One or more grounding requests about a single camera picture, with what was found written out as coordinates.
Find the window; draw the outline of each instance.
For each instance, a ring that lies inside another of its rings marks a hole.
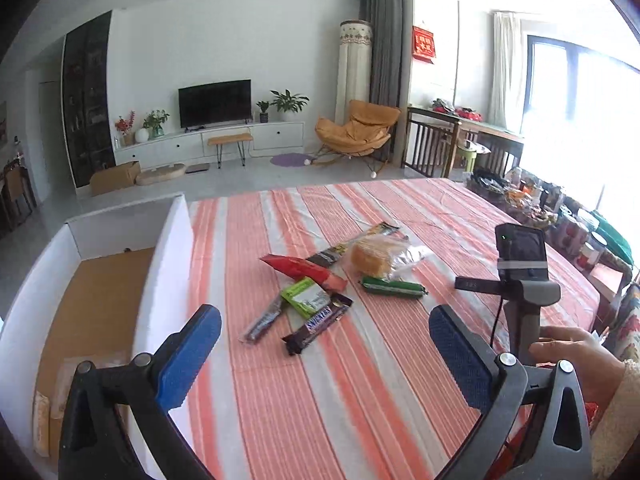
[[[565,41],[528,47],[522,167],[597,208],[640,260],[640,71]]]

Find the gray curtain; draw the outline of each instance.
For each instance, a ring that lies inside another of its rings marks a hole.
[[[360,19],[371,23],[373,46],[369,100],[374,104],[399,106],[402,65],[402,0],[360,0]],[[386,144],[393,151],[392,139]]]

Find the green bag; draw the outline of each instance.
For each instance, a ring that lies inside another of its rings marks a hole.
[[[607,242],[607,248],[625,263],[633,266],[634,259],[631,254],[631,247],[625,237],[616,231],[607,220],[598,213],[596,210],[591,211],[591,214],[600,221],[600,226],[596,229],[596,232],[602,236]]]

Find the television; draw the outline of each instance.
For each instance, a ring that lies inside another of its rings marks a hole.
[[[251,119],[251,80],[180,88],[178,104],[182,128]]]

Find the silver bolt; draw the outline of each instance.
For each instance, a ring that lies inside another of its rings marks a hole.
[[[133,364],[136,366],[147,366],[151,362],[151,354],[142,352],[133,358]]]
[[[89,370],[91,370],[91,361],[82,361],[78,365],[78,368],[76,368],[76,370],[78,371],[79,374],[87,373]]]
[[[515,355],[505,352],[504,354],[500,354],[500,362],[505,366],[513,366],[516,364],[517,359]]]
[[[574,366],[569,361],[566,361],[564,359],[558,362],[558,365],[560,369],[567,374],[570,374],[574,371]]]

